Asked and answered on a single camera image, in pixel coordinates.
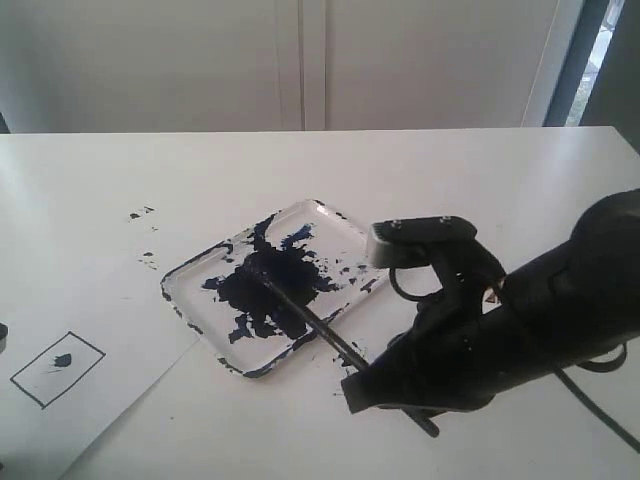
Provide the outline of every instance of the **acrylic palette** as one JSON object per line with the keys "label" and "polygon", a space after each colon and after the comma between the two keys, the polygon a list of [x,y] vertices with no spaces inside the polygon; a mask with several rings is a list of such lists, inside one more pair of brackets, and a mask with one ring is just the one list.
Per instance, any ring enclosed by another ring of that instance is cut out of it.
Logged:
{"label": "acrylic palette", "polygon": [[370,294],[365,233],[318,200],[281,210],[165,275],[162,293],[230,371],[257,378],[315,338],[243,267],[249,256],[327,322]]}

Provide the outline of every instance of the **drawn square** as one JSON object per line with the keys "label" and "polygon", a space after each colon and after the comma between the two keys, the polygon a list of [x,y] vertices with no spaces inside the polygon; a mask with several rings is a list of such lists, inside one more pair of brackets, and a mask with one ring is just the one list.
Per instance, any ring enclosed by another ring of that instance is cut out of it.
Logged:
{"label": "drawn square", "polygon": [[105,355],[69,332],[11,377],[11,382],[45,409],[73,388]]}

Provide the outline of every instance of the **sheet of paper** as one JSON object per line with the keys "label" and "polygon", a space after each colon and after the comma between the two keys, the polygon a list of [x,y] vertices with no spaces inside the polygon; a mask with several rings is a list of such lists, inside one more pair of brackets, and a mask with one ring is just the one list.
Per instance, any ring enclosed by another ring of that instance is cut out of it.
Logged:
{"label": "sheet of paper", "polygon": [[161,297],[158,276],[123,268],[2,317],[2,480],[60,477],[197,342]]}

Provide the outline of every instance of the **white table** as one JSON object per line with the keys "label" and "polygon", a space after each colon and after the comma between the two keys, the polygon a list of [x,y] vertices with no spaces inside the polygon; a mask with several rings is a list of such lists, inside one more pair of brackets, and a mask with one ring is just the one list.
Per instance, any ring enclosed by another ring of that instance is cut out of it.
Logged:
{"label": "white table", "polygon": [[[0,137],[0,303],[45,301],[114,269],[159,270],[304,198],[363,225],[455,214],[507,270],[568,238],[604,195],[640,185],[610,128]],[[155,212],[134,222],[142,206]],[[388,286],[337,322],[375,356],[414,305]],[[260,381],[198,344],[78,459],[66,478],[633,478],[636,455],[554,378],[437,419],[351,416],[341,368],[316,341]],[[571,369],[640,435],[640,354],[606,376]]]}

